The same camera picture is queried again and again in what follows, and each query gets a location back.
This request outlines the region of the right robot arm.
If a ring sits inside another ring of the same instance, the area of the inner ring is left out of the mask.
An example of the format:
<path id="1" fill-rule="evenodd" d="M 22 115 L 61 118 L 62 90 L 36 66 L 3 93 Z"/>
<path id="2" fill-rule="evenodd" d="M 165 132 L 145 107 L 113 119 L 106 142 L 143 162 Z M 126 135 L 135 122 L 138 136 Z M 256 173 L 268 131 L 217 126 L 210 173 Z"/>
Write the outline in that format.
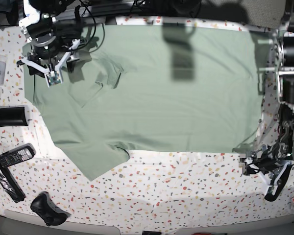
<path id="1" fill-rule="evenodd" d="M 72 19 L 59 20 L 71 0 L 25 0 L 24 18 L 19 27 L 30 45 L 30 50 L 21 57 L 17 66 L 26 65 L 30 75 L 38 75 L 48 86 L 63 82 L 61 69 L 68 66 L 73 72 L 79 60 L 78 50 L 87 40 L 81 38 L 84 27 L 80 16 L 80 6 L 74 9 Z"/>

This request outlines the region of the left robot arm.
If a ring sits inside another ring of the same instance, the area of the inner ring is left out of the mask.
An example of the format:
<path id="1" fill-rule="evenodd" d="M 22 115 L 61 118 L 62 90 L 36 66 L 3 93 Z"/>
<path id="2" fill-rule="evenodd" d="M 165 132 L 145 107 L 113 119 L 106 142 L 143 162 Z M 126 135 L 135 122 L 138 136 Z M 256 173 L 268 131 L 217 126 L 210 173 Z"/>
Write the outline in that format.
<path id="1" fill-rule="evenodd" d="M 290 22 L 292 9 L 286 9 L 281 25 L 273 36 L 274 75 L 277 82 L 278 138 L 273 145 L 263 144 L 258 149 L 248 149 L 241 158 L 243 174 L 258 175 L 264 183 L 264 196 L 275 201 L 287 183 L 294 162 L 294 32 Z"/>

